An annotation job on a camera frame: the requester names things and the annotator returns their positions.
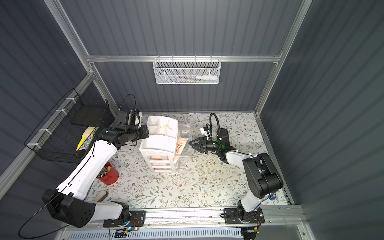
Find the white desk drawer organizer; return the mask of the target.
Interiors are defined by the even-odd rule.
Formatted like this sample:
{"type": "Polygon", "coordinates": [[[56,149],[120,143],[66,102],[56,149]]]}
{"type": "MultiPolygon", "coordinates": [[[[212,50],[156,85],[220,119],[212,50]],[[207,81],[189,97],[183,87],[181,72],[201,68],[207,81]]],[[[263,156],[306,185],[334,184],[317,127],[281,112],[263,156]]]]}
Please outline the white desk drawer organizer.
{"type": "Polygon", "coordinates": [[[151,172],[176,172],[175,160],[179,121],[164,116],[149,116],[149,137],[142,140],[140,152],[151,172]]]}

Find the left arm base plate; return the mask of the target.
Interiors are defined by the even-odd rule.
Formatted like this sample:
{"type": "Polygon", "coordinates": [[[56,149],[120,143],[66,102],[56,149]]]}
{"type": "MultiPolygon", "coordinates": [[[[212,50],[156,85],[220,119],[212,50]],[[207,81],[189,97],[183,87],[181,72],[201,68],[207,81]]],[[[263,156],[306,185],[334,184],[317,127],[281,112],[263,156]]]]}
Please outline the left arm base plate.
{"type": "Polygon", "coordinates": [[[146,219],[146,211],[128,211],[122,213],[116,220],[104,220],[104,228],[139,228],[144,225],[146,219]]]}

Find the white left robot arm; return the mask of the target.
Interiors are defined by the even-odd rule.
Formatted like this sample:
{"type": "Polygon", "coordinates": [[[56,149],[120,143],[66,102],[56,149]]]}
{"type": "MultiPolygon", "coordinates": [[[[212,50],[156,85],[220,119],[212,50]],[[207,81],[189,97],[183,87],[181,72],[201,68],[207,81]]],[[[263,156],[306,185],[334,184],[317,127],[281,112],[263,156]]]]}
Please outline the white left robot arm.
{"type": "Polygon", "coordinates": [[[147,125],[129,126],[125,130],[103,129],[88,154],[55,190],[42,196],[52,218],[82,228],[89,222],[104,221],[106,227],[130,224],[129,206],[120,202],[85,201],[89,189],[109,159],[127,142],[147,139],[147,125]]]}

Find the clear plastic drawer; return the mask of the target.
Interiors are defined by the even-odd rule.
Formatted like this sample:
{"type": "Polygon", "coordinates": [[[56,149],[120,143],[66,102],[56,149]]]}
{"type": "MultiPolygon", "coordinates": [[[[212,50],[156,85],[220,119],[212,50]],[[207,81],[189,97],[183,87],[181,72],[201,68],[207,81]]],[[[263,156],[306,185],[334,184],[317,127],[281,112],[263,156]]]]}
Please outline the clear plastic drawer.
{"type": "Polygon", "coordinates": [[[188,144],[192,140],[192,129],[189,124],[179,124],[179,138],[177,142],[175,161],[187,161],[192,156],[192,147],[188,144]]]}

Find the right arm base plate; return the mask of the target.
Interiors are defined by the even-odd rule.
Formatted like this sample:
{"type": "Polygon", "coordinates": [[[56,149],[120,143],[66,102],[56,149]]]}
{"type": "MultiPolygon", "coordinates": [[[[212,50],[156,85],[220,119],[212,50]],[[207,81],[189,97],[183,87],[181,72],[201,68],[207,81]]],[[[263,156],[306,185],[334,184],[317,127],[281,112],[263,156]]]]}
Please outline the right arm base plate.
{"type": "Polygon", "coordinates": [[[263,224],[265,223],[264,214],[261,208],[257,208],[255,211],[246,212],[240,207],[237,208],[225,208],[224,212],[220,214],[220,217],[225,220],[228,225],[234,224],[263,224]]]}

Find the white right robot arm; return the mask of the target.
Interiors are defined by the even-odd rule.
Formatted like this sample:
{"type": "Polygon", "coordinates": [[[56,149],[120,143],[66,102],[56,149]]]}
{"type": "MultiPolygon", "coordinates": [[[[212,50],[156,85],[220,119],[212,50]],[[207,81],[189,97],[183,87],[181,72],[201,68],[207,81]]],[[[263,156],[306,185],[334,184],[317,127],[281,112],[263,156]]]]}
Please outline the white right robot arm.
{"type": "Polygon", "coordinates": [[[246,174],[250,191],[239,200],[235,213],[222,214],[224,219],[230,221],[230,224],[249,223],[252,220],[261,222],[261,216],[257,215],[257,208],[284,186],[284,181],[269,154],[252,155],[239,152],[231,146],[226,129],[217,130],[216,140],[204,136],[189,141],[189,145],[199,153],[211,152],[217,155],[222,162],[235,165],[246,174]]]}

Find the pink postcards stack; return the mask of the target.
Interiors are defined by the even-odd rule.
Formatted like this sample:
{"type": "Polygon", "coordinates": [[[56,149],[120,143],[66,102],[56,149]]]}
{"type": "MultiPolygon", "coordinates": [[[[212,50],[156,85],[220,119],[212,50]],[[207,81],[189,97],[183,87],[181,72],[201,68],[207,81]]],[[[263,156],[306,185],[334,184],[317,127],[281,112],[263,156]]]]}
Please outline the pink postcards stack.
{"type": "Polygon", "coordinates": [[[176,156],[182,154],[187,142],[188,142],[187,139],[178,137],[177,145],[176,145],[176,153],[175,153],[176,156]]]}

